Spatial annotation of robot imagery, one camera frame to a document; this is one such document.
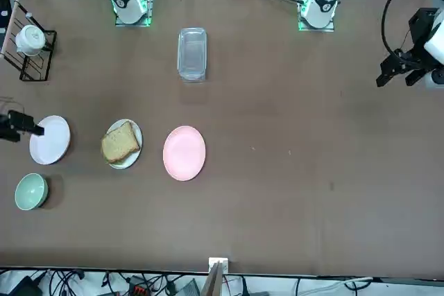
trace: mug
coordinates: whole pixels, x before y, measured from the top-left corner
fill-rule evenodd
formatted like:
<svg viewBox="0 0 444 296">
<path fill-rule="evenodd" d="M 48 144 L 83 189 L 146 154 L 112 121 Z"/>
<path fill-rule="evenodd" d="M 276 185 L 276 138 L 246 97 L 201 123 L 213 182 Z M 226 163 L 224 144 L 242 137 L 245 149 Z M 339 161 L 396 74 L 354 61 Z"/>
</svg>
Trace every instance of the mug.
<svg viewBox="0 0 444 296">
<path fill-rule="evenodd" d="M 27 56 L 38 55 L 46 42 L 44 33 L 32 24 L 23 27 L 15 37 L 17 52 Z"/>
</svg>

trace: green bowl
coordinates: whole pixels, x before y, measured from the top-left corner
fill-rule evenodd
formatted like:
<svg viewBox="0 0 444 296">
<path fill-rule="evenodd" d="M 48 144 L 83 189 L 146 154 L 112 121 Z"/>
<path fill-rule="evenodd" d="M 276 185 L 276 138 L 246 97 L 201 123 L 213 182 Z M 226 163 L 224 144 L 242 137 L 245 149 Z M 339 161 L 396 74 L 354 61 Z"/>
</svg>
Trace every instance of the green bowl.
<svg viewBox="0 0 444 296">
<path fill-rule="evenodd" d="M 30 173 L 22 178 L 15 189 L 15 204 L 22 211 L 39 207 L 48 196 L 48 184 L 37 173 Z"/>
</svg>

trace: toast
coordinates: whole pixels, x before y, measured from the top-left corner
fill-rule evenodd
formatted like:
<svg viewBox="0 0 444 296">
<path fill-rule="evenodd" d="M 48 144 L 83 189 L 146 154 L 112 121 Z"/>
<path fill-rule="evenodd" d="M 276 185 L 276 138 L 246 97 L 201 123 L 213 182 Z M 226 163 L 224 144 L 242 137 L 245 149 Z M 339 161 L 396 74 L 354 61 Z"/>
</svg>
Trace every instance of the toast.
<svg viewBox="0 0 444 296">
<path fill-rule="evenodd" d="M 126 121 L 102 138 L 102 155 L 108 163 L 123 161 L 133 152 L 140 150 L 133 127 Z"/>
</svg>

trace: white plate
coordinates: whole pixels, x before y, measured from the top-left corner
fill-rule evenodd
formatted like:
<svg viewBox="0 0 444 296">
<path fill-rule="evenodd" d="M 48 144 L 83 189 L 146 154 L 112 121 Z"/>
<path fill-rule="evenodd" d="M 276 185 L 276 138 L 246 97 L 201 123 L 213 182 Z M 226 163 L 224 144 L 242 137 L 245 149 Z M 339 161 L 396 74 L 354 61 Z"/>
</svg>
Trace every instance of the white plate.
<svg viewBox="0 0 444 296">
<path fill-rule="evenodd" d="M 130 119 L 121 119 L 120 121 L 116 121 L 114 124 L 112 124 L 110 126 L 110 128 L 108 128 L 108 131 L 106 131 L 106 134 L 115 130 L 119 126 L 123 125 L 123 123 L 125 123 L 126 121 L 129 121 L 131 123 L 131 126 L 133 127 L 134 135 L 136 137 L 136 140 L 137 140 L 137 143 L 139 144 L 140 149 L 137 152 L 129 154 L 129 156 L 126 159 L 124 159 L 122 162 L 108 163 L 114 169 L 125 169 L 125 168 L 128 168 L 129 166 L 132 166 L 134 164 L 134 162 L 136 162 L 137 158 L 140 155 L 140 151 L 142 150 L 142 142 L 143 142 L 142 141 L 142 131 L 140 130 L 140 127 L 134 121 L 132 121 Z"/>
<path fill-rule="evenodd" d="M 44 128 L 44 135 L 31 135 L 29 151 L 38 164 L 52 164 L 66 153 L 71 133 L 66 120 L 60 116 L 48 116 L 39 126 Z"/>
</svg>

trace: pink plate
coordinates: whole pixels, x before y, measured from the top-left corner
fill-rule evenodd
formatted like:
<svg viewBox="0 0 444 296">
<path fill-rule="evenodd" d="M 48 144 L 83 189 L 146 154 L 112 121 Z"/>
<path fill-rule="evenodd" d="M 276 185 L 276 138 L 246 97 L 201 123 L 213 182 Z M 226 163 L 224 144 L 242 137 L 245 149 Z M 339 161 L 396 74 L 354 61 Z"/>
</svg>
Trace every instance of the pink plate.
<svg viewBox="0 0 444 296">
<path fill-rule="evenodd" d="M 205 162 L 205 142 L 191 126 L 176 128 L 165 140 L 164 165 L 175 180 L 195 178 Z"/>
</svg>

